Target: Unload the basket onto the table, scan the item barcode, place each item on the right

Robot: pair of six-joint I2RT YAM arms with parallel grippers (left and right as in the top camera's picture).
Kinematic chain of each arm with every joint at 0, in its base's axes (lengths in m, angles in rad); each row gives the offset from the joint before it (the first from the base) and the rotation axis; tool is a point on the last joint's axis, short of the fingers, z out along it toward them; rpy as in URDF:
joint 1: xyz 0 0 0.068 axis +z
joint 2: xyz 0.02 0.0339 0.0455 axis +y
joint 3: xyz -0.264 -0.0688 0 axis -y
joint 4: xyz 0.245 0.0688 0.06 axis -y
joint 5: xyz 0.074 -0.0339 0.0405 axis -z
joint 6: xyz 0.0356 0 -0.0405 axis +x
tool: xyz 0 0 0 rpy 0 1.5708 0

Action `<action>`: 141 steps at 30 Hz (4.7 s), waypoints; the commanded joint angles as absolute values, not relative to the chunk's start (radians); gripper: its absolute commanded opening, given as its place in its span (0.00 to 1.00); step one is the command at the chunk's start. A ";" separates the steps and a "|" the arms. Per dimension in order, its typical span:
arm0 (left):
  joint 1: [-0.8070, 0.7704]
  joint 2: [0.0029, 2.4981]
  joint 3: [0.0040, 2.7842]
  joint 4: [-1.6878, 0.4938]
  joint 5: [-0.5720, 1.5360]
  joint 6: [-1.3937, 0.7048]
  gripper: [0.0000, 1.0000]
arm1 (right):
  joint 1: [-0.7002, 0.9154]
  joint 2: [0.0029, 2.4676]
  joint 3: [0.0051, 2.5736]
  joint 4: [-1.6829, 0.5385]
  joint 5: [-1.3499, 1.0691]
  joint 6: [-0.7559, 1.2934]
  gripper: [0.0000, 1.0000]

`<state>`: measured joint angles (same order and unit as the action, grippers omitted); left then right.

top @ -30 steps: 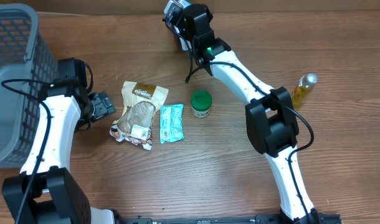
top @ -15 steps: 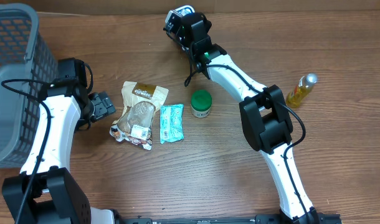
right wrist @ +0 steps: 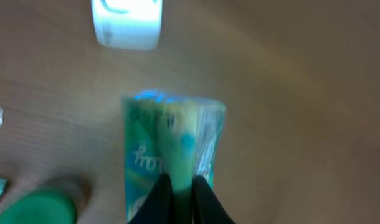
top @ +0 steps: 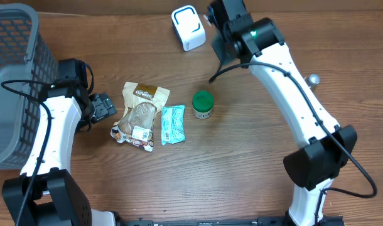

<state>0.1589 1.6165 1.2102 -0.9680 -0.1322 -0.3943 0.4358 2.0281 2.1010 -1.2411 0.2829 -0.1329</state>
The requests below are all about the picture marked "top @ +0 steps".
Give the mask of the clear plastic snack bag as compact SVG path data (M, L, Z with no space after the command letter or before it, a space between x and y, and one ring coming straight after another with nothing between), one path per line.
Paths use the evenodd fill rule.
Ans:
M126 82L122 90L123 117L114 123L111 137L151 152L154 148L155 117L165 106L170 90L154 85Z

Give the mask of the green lid glass jar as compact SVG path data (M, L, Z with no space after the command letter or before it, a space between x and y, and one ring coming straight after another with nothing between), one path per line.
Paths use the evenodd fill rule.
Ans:
M212 115L214 99L206 90L198 91L192 98L193 115L198 119L206 119Z

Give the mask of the small teal packet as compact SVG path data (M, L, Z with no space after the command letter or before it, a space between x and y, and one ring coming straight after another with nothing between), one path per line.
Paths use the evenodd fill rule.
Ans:
M176 144L186 140L184 130L185 106L163 107L161 111L161 143Z

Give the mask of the yellow dish soap bottle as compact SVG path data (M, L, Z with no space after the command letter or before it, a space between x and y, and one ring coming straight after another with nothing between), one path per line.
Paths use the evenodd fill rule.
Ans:
M307 86L309 86L310 90L312 90L314 92L315 89L317 88L317 86L320 84L321 79L320 79L319 75L311 74L311 75L305 77L305 82L306 82Z

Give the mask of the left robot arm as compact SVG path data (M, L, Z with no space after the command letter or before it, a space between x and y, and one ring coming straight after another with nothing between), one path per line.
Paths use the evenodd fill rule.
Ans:
M3 184L15 225L120 225L115 212L91 208L70 174L75 134L117 112L106 93L93 89L91 67L75 58L59 61L58 78L41 83L34 98L40 123L30 156L20 176Z

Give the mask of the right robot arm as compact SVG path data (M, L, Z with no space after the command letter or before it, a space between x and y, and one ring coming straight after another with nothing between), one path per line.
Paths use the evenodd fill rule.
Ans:
M347 164L357 142L352 126L340 127L301 76L284 36L269 18L254 21L243 1L217 0L207 8L218 36L218 59L240 60L273 97L288 123L298 150L284 157L294 183L293 201L284 217L260 217L259 225L343 225L342 217L323 214L325 195Z

